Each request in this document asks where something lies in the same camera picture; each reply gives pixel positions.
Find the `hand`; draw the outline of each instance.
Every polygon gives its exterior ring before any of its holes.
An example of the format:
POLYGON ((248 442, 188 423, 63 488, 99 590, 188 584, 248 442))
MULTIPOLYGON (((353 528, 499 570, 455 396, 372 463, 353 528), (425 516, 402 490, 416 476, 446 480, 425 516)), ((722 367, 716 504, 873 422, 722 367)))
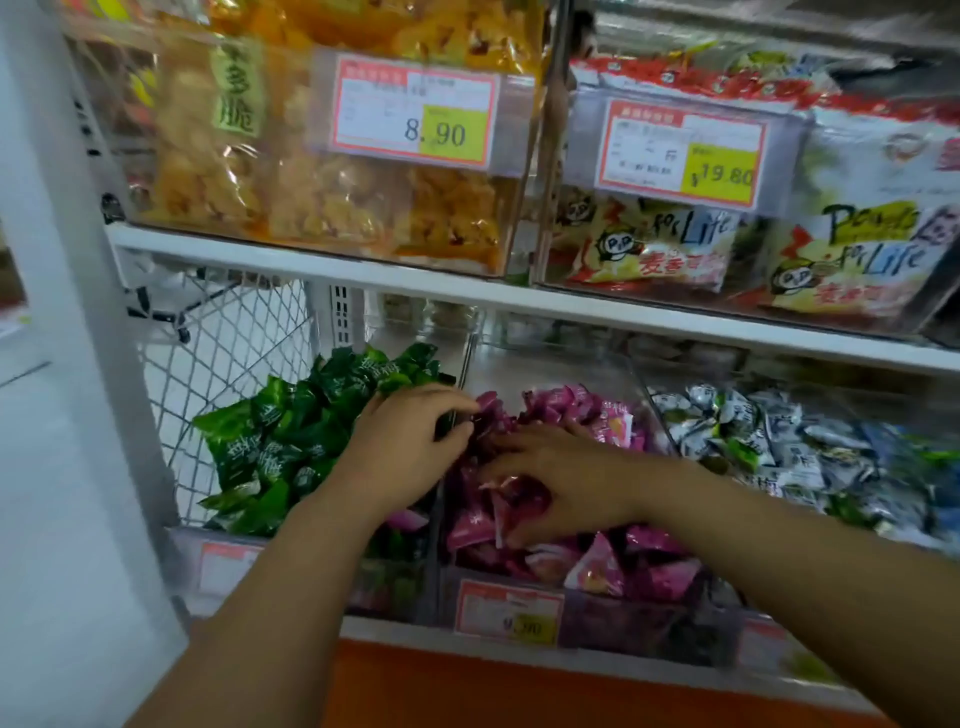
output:
POLYGON ((470 395, 442 384, 387 399, 376 395, 357 418, 328 480, 359 494, 380 523, 430 490, 466 449, 473 423, 460 423, 435 442, 437 420, 451 410, 472 414, 478 409, 470 395))
POLYGON ((482 482, 530 475, 553 495, 546 513, 507 536, 514 548, 645 520, 665 476, 684 463, 598 443, 573 422, 527 425, 514 434, 492 436, 490 442, 508 451, 481 469, 482 482))

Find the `fried snack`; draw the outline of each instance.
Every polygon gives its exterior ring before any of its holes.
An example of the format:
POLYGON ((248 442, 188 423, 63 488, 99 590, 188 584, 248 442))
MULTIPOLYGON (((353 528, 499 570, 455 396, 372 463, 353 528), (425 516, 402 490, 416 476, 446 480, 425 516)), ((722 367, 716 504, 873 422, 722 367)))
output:
POLYGON ((263 212, 264 51, 251 41, 163 36, 157 173, 148 222, 245 234, 263 212))
POLYGON ((492 264, 500 237, 494 182, 478 172, 427 166, 411 167, 406 177, 410 196, 394 224, 396 253, 492 264))
POLYGON ((540 52, 531 13, 506 12, 500 0, 438 2, 425 17, 397 33, 389 53, 423 63, 446 63, 495 73, 537 73, 540 52))

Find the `yellow price label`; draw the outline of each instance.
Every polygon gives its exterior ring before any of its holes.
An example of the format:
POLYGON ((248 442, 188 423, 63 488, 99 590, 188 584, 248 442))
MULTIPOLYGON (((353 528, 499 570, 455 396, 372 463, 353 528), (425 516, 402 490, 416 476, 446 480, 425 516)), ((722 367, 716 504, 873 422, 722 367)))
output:
POLYGON ((420 153, 426 157, 483 162, 487 156, 490 112, 424 106, 418 129, 420 153))
POLYGON ((100 7, 100 12, 110 20, 130 22, 130 13, 120 0, 97 0, 97 5, 100 7))
POLYGON ((514 639, 528 644, 555 644, 557 642, 557 618, 543 615, 515 615, 514 639))
POLYGON ((680 191, 720 203, 750 205, 759 173, 759 152, 690 144, 680 191))

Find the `shelf edge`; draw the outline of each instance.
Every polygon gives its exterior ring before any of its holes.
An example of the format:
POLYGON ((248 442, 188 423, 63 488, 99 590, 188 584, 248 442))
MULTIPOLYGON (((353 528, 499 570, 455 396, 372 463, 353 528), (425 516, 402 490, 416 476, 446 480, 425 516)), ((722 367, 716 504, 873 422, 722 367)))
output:
POLYGON ((386 644, 514 665, 583 672, 621 680, 677 685, 701 690, 737 692, 792 700, 835 710, 878 714, 877 708, 870 701, 850 688, 804 683, 714 667, 695 667, 610 652, 530 647, 467 637, 436 627, 401 624, 381 619, 344 617, 340 637, 345 640, 386 644))
POLYGON ((244 243, 189 233, 114 223, 118 247, 236 266, 299 278, 325 279, 374 290, 428 296, 454 303, 501 308, 587 324, 926 374, 960 373, 960 352, 933 346, 766 323, 733 316, 612 301, 560 290, 524 288, 498 280, 409 268, 375 260, 320 255, 280 246, 244 243))

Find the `plastic packaging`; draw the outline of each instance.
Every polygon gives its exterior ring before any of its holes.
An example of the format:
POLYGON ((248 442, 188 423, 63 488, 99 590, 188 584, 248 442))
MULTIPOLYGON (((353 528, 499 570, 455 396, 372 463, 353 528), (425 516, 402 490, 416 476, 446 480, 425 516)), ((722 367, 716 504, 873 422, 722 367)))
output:
POLYGON ((756 215, 786 211, 808 81, 596 59, 577 80, 535 280, 710 305, 751 268, 756 215))
POLYGON ((152 224, 231 236, 264 213, 271 90, 251 40, 162 33, 156 94, 152 224))
MULTIPOLYGON (((814 109, 791 215, 767 242, 763 303, 895 320, 960 235, 956 127, 929 104, 814 109)), ((936 305, 944 290, 925 290, 936 305)))

